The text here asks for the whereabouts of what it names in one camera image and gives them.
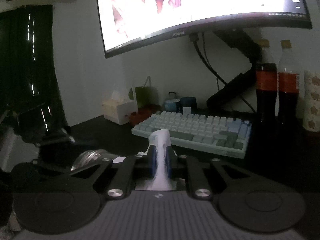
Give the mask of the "white cloth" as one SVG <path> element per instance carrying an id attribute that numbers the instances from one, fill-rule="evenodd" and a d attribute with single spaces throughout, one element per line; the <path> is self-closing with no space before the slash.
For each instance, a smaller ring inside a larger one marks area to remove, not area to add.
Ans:
<path id="1" fill-rule="evenodd" d="M 152 132 L 149 136 L 149 146 L 156 147 L 156 172 L 152 179 L 140 180 L 135 190 L 140 191 L 174 191 L 176 182 L 168 176 L 165 164 L 165 150 L 171 145 L 170 134 L 167 129 Z"/>

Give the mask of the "white blue mechanical keyboard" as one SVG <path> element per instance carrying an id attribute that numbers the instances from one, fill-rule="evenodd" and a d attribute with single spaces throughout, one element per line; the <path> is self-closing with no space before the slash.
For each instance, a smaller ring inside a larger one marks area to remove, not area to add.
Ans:
<path id="1" fill-rule="evenodd" d="M 239 118 L 163 111 L 135 125 L 131 132 L 147 138 L 155 131 L 167 129 L 175 146 L 243 159 L 251 128 L 250 121 Z"/>

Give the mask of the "red box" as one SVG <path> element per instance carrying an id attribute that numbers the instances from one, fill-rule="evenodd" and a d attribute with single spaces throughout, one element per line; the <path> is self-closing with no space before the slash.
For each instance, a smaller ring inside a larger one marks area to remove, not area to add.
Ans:
<path id="1" fill-rule="evenodd" d="M 152 110 L 139 108 L 138 112 L 132 112 L 129 115 L 129 123 L 133 126 L 136 126 L 137 124 L 143 122 L 144 120 L 152 116 L 152 114 Z"/>

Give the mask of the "wooden tissue box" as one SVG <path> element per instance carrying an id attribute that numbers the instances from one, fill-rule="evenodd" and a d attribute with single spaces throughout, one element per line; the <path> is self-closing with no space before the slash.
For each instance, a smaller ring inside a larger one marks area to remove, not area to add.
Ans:
<path id="1" fill-rule="evenodd" d="M 102 109 L 104 118 L 118 125 L 129 123 L 130 115 L 138 110 L 136 98 L 131 100 L 116 90 L 102 101 Z"/>

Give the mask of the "dark teal mug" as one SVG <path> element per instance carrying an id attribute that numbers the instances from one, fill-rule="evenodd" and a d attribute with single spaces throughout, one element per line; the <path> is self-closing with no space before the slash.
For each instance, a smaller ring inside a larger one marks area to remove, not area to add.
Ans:
<path id="1" fill-rule="evenodd" d="M 187 96 L 180 98 L 180 103 L 183 114 L 194 114 L 197 110 L 197 101 L 195 97 Z"/>

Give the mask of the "green paper bag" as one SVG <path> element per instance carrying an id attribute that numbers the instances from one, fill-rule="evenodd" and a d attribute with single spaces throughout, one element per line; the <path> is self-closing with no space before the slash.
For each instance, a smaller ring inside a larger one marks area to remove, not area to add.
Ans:
<path id="1" fill-rule="evenodd" d="M 159 104 L 158 90 L 153 87 L 151 76 L 147 76 L 144 85 L 135 87 L 135 93 L 133 88 L 130 88 L 128 96 L 130 100 L 137 103 L 138 108 Z"/>

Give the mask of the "left cola bottle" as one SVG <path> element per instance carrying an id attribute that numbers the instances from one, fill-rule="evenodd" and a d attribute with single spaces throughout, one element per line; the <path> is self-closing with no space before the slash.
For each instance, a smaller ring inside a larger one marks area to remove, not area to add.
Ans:
<path id="1" fill-rule="evenodd" d="M 269 40 L 259 41 L 261 61 L 255 64 L 257 114 L 261 120 L 275 116 L 278 94 L 277 65 L 271 55 Z"/>

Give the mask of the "cola bottle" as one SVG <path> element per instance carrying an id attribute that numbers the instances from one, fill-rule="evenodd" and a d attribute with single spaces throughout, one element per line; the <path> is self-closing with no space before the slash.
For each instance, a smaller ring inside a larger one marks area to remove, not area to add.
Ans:
<path id="1" fill-rule="evenodd" d="M 299 98 L 298 64 L 290 40 L 281 40 L 282 55 L 278 64 L 278 117 L 288 123 L 296 117 Z"/>
<path id="2" fill-rule="evenodd" d="M 259 41 L 261 61 L 255 64 L 257 114 L 261 120 L 275 116 L 278 94 L 277 65 L 271 55 L 269 40 Z"/>

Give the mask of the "right cola bottle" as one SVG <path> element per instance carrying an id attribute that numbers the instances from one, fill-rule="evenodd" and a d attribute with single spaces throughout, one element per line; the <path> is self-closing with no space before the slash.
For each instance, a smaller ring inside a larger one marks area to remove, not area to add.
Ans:
<path id="1" fill-rule="evenodd" d="M 298 64 L 290 40 L 281 40 L 282 55 L 278 64 L 278 117 L 288 123 L 296 117 L 299 98 Z"/>

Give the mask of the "curved computer monitor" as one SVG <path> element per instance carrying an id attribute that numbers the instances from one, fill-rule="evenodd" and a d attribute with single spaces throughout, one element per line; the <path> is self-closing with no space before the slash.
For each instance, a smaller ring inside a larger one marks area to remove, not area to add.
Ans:
<path id="1" fill-rule="evenodd" d="M 97 6 L 106 58 L 209 30 L 312 28 L 305 0 L 97 0 Z"/>

